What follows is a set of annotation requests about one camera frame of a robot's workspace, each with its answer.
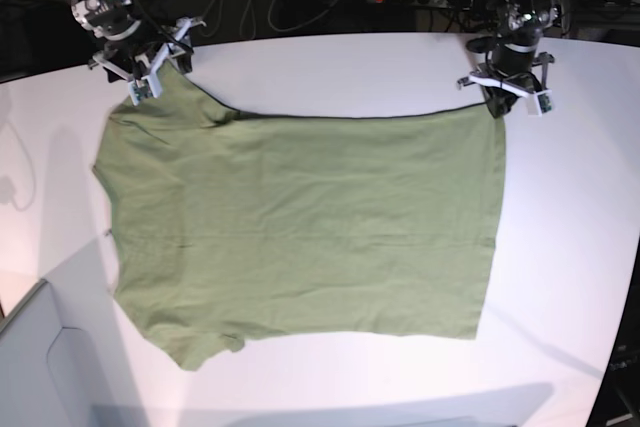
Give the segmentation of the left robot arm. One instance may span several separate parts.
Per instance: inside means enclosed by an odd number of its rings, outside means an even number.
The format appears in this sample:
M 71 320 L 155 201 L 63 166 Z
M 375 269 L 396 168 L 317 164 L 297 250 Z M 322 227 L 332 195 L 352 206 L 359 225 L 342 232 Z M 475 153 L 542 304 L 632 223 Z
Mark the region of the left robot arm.
M 124 31 L 104 36 L 104 50 L 93 61 L 108 73 L 128 83 L 135 104 L 163 93 L 159 70 L 171 61 L 180 73 L 191 71 L 193 48 L 189 32 L 204 26 L 203 17 L 179 18 L 165 26 L 144 9 L 141 0 L 118 1 L 131 21 Z M 495 8 L 496 24 L 490 36 L 467 42 L 471 52 L 485 55 L 485 61 L 468 76 L 457 81 L 460 87 L 481 86 L 490 97 L 540 97 L 547 93 L 546 80 L 533 73 L 543 72 L 554 61 L 546 52 L 537 52 L 544 30 L 550 27 L 556 10 L 553 0 L 501 0 Z

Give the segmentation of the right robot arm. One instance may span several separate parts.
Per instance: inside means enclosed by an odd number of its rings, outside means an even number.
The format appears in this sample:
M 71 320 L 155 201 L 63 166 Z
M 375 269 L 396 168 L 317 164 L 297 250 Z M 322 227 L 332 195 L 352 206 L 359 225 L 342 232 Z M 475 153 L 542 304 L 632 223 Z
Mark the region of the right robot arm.
M 148 1 L 72 0 L 71 4 L 74 19 L 101 46 L 89 66 L 105 69 L 110 81 L 125 81 L 135 105 L 162 95 L 159 71 L 165 63 L 171 63 L 182 74 L 191 71 L 190 32 L 205 27 L 211 8 L 223 3 L 211 0 L 201 16 L 171 21 L 152 16 L 146 6 Z

